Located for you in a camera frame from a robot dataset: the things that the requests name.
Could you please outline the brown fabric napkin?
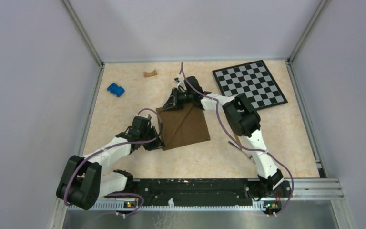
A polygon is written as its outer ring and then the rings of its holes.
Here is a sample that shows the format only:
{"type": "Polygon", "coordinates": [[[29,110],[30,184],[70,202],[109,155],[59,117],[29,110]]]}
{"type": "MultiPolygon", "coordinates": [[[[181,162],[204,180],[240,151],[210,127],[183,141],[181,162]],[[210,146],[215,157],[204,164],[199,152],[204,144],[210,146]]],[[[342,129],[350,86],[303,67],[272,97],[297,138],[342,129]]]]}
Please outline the brown fabric napkin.
{"type": "Polygon", "coordinates": [[[185,104],[182,110],[157,108],[156,112],[163,124],[164,151],[211,140],[204,112],[193,104],[185,104]]]}

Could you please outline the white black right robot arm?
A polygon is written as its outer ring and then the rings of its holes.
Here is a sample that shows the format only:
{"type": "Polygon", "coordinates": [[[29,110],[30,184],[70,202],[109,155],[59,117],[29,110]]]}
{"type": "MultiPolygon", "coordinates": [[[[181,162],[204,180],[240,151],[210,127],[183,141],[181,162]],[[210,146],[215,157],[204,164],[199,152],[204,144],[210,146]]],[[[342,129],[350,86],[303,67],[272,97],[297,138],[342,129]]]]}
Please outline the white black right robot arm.
{"type": "Polygon", "coordinates": [[[178,75],[176,85],[163,105],[162,110],[181,110],[185,104],[192,104],[201,110],[223,111],[233,133],[248,143],[258,177],[260,190],[267,196],[274,196],[284,180],[281,170],[268,152],[261,131],[261,117],[245,94],[223,96],[203,91],[194,76],[184,78],[178,75]]]}

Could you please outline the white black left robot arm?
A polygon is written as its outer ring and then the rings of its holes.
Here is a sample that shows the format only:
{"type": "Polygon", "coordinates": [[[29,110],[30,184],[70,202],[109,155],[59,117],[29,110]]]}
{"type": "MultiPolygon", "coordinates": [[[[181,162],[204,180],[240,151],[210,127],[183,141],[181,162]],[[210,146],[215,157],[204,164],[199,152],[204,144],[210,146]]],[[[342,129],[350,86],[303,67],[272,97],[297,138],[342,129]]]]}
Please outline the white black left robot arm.
{"type": "Polygon", "coordinates": [[[149,114],[137,115],[127,129],[117,134],[108,144],[85,156],[71,156],[59,181],[56,196],[67,206],[89,210],[97,199],[117,192],[122,197],[133,193],[133,175],[125,170],[103,172],[118,160],[140,147],[147,151],[163,148],[149,114]]]}

